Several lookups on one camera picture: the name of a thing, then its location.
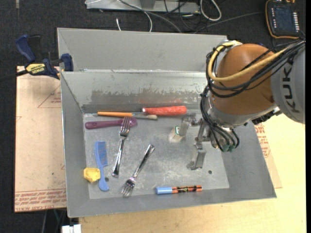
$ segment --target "yellow cable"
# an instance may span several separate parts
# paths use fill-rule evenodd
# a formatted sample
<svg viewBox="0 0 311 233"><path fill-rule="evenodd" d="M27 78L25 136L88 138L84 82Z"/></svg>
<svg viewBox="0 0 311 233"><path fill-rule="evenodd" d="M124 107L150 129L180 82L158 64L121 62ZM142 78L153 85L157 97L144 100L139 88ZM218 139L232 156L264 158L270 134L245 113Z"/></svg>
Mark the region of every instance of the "yellow cable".
<svg viewBox="0 0 311 233"><path fill-rule="evenodd" d="M213 62L214 62L214 59L216 58L216 56L219 54L219 51L221 51L224 47L229 47L229 46L232 46L234 45L235 42L228 42L228 43L224 43L220 46L218 46L215 50L215 52L212 54L211 58L210 58L210 61L208 63L208 67L207 67L207 72L208 72L208 75L209 77L214 80L214 81L218 81L218 82L223 82L223 81L230 81L230 80L233 80L233 79L236 79L242 75L245 75L246 73L249 73L250 71L258 68L259 66L265 66L267 63L269 63L270 61L276 59L279 55L281 55L286 49L289 48L289 46L287 48L284 48L283 50L269 56L268 58L262 60L262 61L259 61L253 65L251 65L249 68L241 71L241 72L237 72L233 75L230 75L228 77L223 77L223 78L218 78L218 77L215 77L212 73L212 65L213 65Z"/></svg>

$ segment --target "silver fork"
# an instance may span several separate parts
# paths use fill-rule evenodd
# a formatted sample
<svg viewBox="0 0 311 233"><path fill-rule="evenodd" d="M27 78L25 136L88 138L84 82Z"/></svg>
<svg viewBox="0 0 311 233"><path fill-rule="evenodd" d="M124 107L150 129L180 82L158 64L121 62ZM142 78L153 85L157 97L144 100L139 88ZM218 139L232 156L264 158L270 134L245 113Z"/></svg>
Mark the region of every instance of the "silver fork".
<svg viewBox="0 0 311 233"><path fill-rule="evenodd" d="M120 134L121 143L120 143L120 147L118 151L117 160L113 168L113 172L112 172L112 176L116 178L119 176L124 141L127 138L128 134L130 133L130 123L131 123L131 118L126 116L123 119L123 124L121 125L121 128L120 128L119 134Z"/></svg>
<svg viewBox="0 0 311 233"><path fill-rule="evenodd" d="M123 197L129 197L132 194L132 191L133 191L134 186L136 184L136 177L137 177L137 175L139 174L139 172L141 171L141 169L145 165L147 159L149 158L149 156L152 154L152 152L154 150L155 150L155 147L150 144L148 146L147 150L145 151L144 157L143 157L141 163L139 164L139 166L136 168L134 174L123 185L122 190L121 190L121 193L123 194Z"/></svg>

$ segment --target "black carpet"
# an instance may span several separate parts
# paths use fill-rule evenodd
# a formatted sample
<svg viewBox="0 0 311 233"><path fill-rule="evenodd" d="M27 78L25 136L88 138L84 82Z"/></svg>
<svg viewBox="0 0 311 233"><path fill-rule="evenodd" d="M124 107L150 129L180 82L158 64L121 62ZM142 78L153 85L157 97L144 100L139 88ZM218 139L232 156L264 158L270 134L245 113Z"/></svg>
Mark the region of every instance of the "black carpet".
<svg viewBox="0 0 311 233"><path fill-rule="evenodd" d="M52 59L56 59L58 27L118 30L118 18L122 30L148 30L149 20L143 12L89 11L84 1L19 0L17 8L16 0L0 0L0 78L14 74L17 65L26 64L26 59L15 47L15 40L23 34L41 35L42 51L50 52ZM261 43L267 47L273 45L264 17L267 0L217 1L223 14L221 21L225 22L209 26L198 33L227 35L229 39L237 39L243 43ZM299 11L300 29L305 32L306 0L296 0L296 8ZM246 14L250 15L226 21ZM178 15L161 15L175 23L182 32L194 33L181 22ZM153 32L176 32L169 23L155 16L151 17ZM184 23L194 26L187 20ZM15 116L16 80L11 79L0 83L0 231L37 233L41 232L45 212L16 214L13 210Z"/></svg>

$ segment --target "blue comb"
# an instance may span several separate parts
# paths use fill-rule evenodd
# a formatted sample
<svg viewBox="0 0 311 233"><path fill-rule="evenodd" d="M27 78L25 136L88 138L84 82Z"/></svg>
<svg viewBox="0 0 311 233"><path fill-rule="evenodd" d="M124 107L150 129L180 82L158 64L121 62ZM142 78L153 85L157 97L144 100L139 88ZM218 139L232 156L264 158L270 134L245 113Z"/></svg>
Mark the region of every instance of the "blue comb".
<svg viewBox="0 0 311 233"><path fill-rule="evenodd" d="M95 143L95 158L97 166L101 171L101 178L98 181L98 186L102 191L108 191L109 187L104 176L104 166L108 165L106 142L97 141Z"/></svg>

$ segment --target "blue clamp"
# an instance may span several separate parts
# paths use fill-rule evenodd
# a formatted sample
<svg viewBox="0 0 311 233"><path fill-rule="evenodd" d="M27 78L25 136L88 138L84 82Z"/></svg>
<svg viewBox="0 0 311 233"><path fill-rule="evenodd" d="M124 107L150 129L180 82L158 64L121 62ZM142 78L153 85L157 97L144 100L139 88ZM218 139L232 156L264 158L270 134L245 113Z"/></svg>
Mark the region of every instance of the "blue clamp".
<svg viewBox="0 0 311 233"><path fill-rule="evenodd" d="M43 60L37 60L36 55L29 45L28 38L29 36L24 34L15 41L17 50L28 60L28 63L25 65L25 73L30 73L31 75L46 75L59 79L59 71L54 68L54 65L61 62L63 62L65 65L65 71L73 71L72 57L68 53L63 54L61 59L56 61L50 61L47 58L44 58Z"/></svg>

